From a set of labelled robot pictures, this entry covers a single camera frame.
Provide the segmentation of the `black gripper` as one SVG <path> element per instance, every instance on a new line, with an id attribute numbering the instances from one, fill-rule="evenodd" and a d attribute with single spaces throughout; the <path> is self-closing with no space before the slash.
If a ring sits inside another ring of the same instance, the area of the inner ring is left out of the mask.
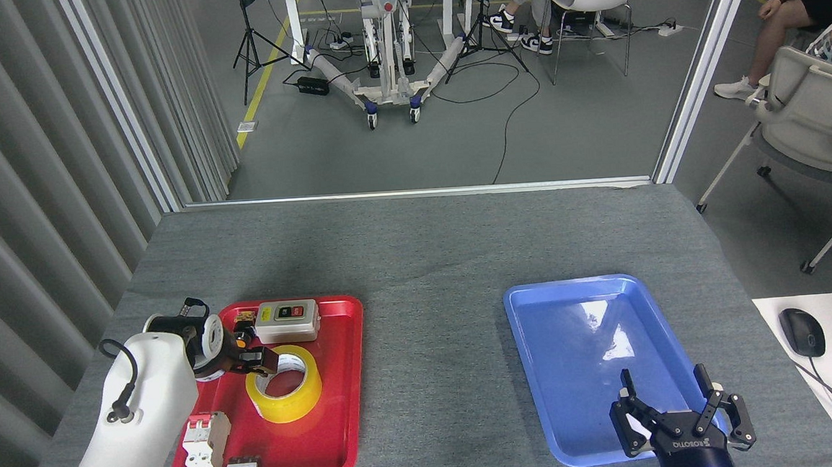
<path id="1" fill-rule="evenodd" d="M 634 430 L 628 417 L 635 418 L 652 434 L 653 452 L 659 467 L 735 467 L 727 445 L 747 451 L 756 442 L 756 431 L 748 417 L 741 395 L 726 394 L 719 383 L 713 383 L 704 364 L 693 368 L 694 378 L 706 406 L 701 414 L 694 411 L 661 413 L 637 396 L 629 369 L 622 370 L 619 399 L 611 405 L 613 423 L 624 454 L 634 458 L 650 449 L 649 439 Z M 722 407 L 730 422 L 730 434 L 711 423 Z"/>
<path id="2" fill-rule="evenodd" d="M 220 364 L 223 371 L 240 375 L 257 374 L 267 377 L 277 374 L 280 355 L 265 347 L 248 350 L 250 338 L 225 334 L 220 352 Z"/>

